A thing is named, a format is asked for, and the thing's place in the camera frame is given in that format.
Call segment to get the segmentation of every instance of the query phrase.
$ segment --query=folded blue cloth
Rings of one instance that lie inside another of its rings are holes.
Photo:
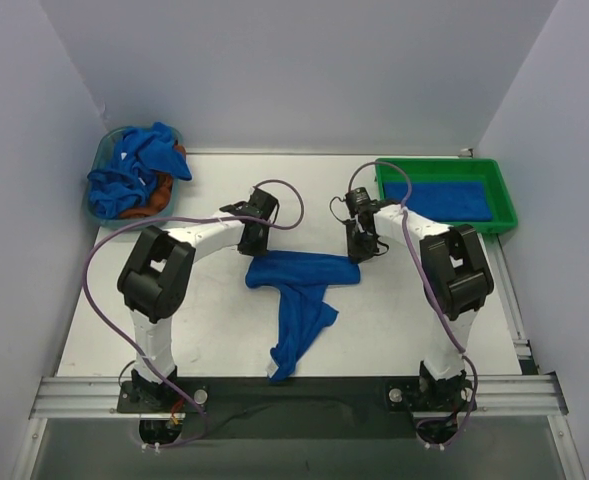
[[[401,200],[407,184],[383,183],[385,198]],[[482,182],[412,183],[407,208],[435,222],[489,222],[492,211]]]
[[[272,251],[252,260],[245,284],[249,288],[271,286],[281,292],[278,343],[270,350],[278,369],[270,381],[278,382],[294,373],[296,362],[323,327],[336,320],[338,312],[323,302],[328,285],[353,285],[360,281],[358,266],[347,257]]]
[[[161,122],[149,129],[126,129],[108,164],[87,175],[94,215],[117,218],[128,208],[147,205],[156,190],[156,172],[191,180],[185,157],[174,149],[174,143],[172,130]]]

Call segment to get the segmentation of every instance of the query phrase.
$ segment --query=crumpled blue towel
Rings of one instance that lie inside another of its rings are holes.
[[[407,193],[404,182],[383,183],[385,198],[402,199]],[[407,208],[435,222],[490,222],[482,182],[412,183]]]
[[[294,373],[296,362],[320,331],[336,320],[338,312],[323,302],[327,287],[360,281],[358,265],[337,255],[270,251],[252,260],[245,284],[249,288],[272,286],[281,292],[278,343],[270,350],[278,369],[270,381]]]
[[[172,130],[161,122],[149,129],[126,129],[109,163],[87,175],[92,212],[99,218],[117,218],[128,208],[147,205],[156,190],[156,172],[192,179],[185,157],[174,149]]]

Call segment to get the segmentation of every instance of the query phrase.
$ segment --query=blue fabric in green tray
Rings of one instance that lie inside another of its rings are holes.
[[[383,184],[385,198],[401,200],[404,182]],[[407,208],[435,222],[489,222],[492,211],[482,182],[412,183]]]

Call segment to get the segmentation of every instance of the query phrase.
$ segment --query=green tray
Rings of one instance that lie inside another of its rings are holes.
[[[492,211],[491,222],[447,222],[451,225],[472,225],[480,233],[503,233],[518,224],[514,206],[495,160],[484,158],[379,158],[398,165],[413,182],[482,182],[487,203]],[[385,198],[383,183],[404,182],[403,176],[393,168],[376,165],[376,181],[381,198]]]

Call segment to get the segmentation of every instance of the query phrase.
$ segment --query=plastic bin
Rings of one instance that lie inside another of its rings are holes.
[[[117,128],[116,130],[112,130],[110,133],[105,135],[101,142],[98,144],[98,149],[96,150],[96,156],[94,157],[94,163],[92,164],[92,170],[95,168],[101,168],[107,165],[107,163],[112,158],[112,153],[114,152],[114,145],[116,142],[123,138],[123,132],[130,127],[122,127]],[[172,135],[174,139],[178,141],[178,143],[183,143],[183,136],[178,132],[178,130],[171,128]],[[159,213],[154,215],[153,218],[160,218],[160,217],[170,217],[174,213],[174,205],[176,204],[176,198],[178,196],[179,188],[177,188],[176,184],[172,187],[172,195],[170,196],[170,201],[167,206],[161,210]],[[85,210],[86,215],[88,218],[101,227],[107,227],[111,229],[118,229],[124,227],[125,225],[129,225],[130,223],[137,222],[141,220],[140,218],[136,219],[107,219],[107,218],[99,218],[92,212],[92,207],[89,202],[89,193],[90,193],[90,185],[89,182],[85,187],[85,195],[83,197],[83,207]]]
[[[450,158],[379,158],[405,170],[412,182],[482,182],[487,203],[492,211],[491,222],[447,222],[451,225],[472,225],[480,233],[503,233],[518,224],[501,170],[491,159]],[[383,184],[405,182],[403,176],[390,167],[376,165],[376,181],[381,198],[385,198]]]

